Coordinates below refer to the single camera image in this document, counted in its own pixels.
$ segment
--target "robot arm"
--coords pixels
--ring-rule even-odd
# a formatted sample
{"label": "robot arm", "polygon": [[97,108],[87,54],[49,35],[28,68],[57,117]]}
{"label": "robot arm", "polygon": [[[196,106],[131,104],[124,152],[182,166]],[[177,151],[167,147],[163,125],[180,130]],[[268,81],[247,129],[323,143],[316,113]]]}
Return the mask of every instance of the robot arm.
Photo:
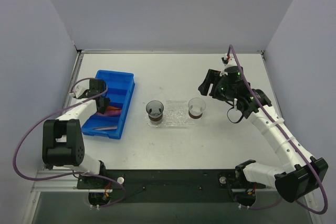
{"label": "robot arm", "polygon": [[81,105],[74,107],[55,120],[43,125],[43,162],[51,166],[63,166],[76,172],[100,174],[103,163],[85,153],[81,127],[97,111],[104,113],[110,99],[97,97],[83,103],[89,97],[103,92],[103,80],[90,80],[89,89],[77,86],[72,97]]}
{"label": "robot arm", "polygon": [[[268,97],[261,90],[253,89],[267,113],[275,119],[274,123],[270,122],[242,80],[235,60],[227,56],[227,58],[223,57],[222,61],[225,65],[224,70],[220,72],[209,69],[198,90],[201,95],[207,95],[210,85],[213,84],[209,95],[227,102],[236,110],[242,112],[243,116],[265,137],[282,164],[282,167],[278,168],[249,160],[236,166],[236,178],[241,182],[257,182],[276,188],[282,198],[288,202],[293,202],[316,189],[318,184],[312,172],[288,141],[292,140],[304,157],[311,160],[311,165],[321,181],[328,169],[325,160],[323,158],[315,159],[311,153],[302,147],[284,125],[284,120],[277,115]],[[289,140],[276,127],[277,124],[284,129],[290,137]]]}

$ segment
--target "cup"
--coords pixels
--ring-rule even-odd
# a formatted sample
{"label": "cup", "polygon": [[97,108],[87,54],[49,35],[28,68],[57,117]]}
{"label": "cup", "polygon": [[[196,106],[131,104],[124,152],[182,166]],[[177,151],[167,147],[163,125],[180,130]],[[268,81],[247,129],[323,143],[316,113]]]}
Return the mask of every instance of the cup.
{"label": "cup", "polygon": [[146,106],[146,111],[149,119],[153,124],[162,122],[164,106],[160,101],[151,101]]}
{"label": "cup", "polygon": [[201,98],[193,98],[188,103],[189,116],[193,119],[199,119],[202,117],[205,111],[205,101]]}

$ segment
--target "red object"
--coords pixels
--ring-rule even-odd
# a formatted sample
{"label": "red object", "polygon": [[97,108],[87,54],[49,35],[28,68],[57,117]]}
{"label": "red object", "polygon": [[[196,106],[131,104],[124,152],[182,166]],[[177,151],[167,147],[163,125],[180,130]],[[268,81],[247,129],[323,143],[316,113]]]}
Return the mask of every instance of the red object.
{"label": "red object", "polygon": [[106,110],[104,114],[97,112],[97,115],[103,116],[119,116],[121,115],[121,110]]}

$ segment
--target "white wall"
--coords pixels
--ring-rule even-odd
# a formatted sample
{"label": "white wall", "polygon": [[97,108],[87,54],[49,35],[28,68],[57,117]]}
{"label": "white wall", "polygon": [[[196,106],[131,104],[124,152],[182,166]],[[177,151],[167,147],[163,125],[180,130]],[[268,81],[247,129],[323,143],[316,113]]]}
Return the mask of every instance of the white wall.
{"label": "white wall", "polygon": [[293,0],[266,49],[288,127],[329,170],[325,223],[336,223],[336,0]]}
{"label": "white wall", "polygon": [[292,0],[51,0],[79,49],[265,49]]}
{"label": "white wall", "polygon": [[[21,136],[64,102],[76,50],[50,0],[0,0],[0,216],[21,223],[32,186],[12,168]],[[41,167],[41,128],[19,153],[19,168]]]}

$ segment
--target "white table surface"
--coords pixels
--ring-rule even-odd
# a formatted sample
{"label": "white table surface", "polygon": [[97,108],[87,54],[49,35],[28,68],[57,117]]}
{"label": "white table surface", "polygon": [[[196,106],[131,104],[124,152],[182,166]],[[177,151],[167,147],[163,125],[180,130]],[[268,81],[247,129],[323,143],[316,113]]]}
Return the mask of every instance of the white table surface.
{"label": "white table surface", "polygon": [[[216,54],[85,54],[78,79],[94,77],[98,70],[134,74],[135,89],[122,138],[83,136],[85,152],[102,160],[108,169],[219,169],[255,159],[281,166],[259,131],[245,119],[232,124],[224,102],[202,97],[197,90],[209,68],[222,70]],[[238,55],[252,88],[265,92],[277,108],[261,55]],[[145,121],[151,100],[188,101],[201,97],[206,111],[197,125],[153,128]]]}

